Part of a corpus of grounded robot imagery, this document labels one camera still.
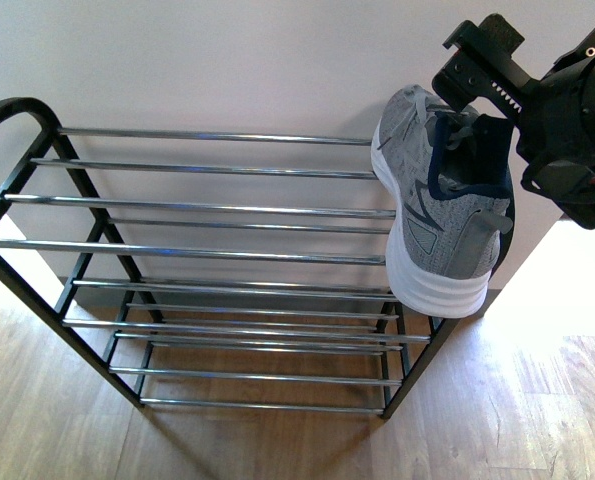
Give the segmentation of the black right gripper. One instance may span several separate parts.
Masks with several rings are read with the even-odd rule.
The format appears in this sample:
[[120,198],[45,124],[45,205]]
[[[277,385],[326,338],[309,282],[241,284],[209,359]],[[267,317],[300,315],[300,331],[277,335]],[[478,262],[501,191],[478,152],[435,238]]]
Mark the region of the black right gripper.
[[513,59],[523,36],[500,14],[465,20],[443,45],[454,54],[432,80],[455,111],[488,99],[519,131],[524,190],[595,229],[595,28],[540,79]]

